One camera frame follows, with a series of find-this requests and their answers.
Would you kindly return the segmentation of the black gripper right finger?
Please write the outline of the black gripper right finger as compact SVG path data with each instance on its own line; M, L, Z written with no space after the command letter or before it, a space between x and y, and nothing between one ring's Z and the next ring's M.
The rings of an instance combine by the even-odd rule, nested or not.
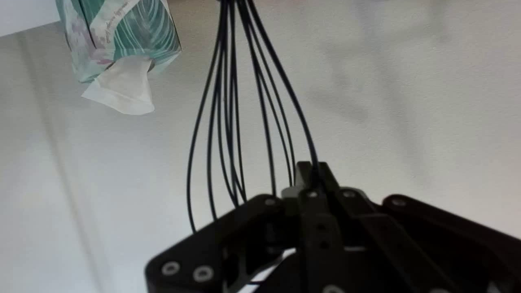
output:
M297 166L308 291L521 293L521 241L408 195L382 203L328 164Z

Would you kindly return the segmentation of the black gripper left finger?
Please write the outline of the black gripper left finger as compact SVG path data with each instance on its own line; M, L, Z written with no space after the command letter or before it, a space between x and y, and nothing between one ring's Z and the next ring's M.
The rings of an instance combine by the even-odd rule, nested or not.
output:
M149 293L238 293L274 267L255 293L295 293L297 200L258 195L155 256L145 267Z

